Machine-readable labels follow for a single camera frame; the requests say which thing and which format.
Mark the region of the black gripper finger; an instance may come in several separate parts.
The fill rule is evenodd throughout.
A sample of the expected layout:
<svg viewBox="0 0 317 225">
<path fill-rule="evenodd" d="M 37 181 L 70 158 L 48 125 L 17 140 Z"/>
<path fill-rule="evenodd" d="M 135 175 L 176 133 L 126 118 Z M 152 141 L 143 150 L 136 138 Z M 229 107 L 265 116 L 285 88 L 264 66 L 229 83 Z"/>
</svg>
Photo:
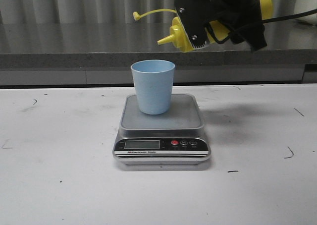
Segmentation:
<svg viewBox="0 0 317 225">
<path fill-rule="evenodd" d="M 185 34 L 194 49 L 209 44 L 208 34 L 219 44 L 223 41 L 215 35 L 210 22 L 218 20 L 223 13 L 222 0 L 175 0 L 174 6 Z"/>
</svg>

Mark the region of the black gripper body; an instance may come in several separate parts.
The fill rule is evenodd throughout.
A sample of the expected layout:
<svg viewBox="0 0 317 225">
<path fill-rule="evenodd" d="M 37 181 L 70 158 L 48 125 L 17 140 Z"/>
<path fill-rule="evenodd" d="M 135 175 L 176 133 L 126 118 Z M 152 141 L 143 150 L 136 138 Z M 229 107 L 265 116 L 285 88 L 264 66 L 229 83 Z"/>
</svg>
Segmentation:
<svg viewBox="0 0 317 225">
<path fill-rule="evenodd" d="M 253 52 L 267 46 L 260 0 L 198 0 L 198 3 L 204 11 L 207 32 L 216 43 L 247 42 Z M 211 21 L 218 21 L 229 30 L 224 39 L 216 36 Z"/>
</svg>

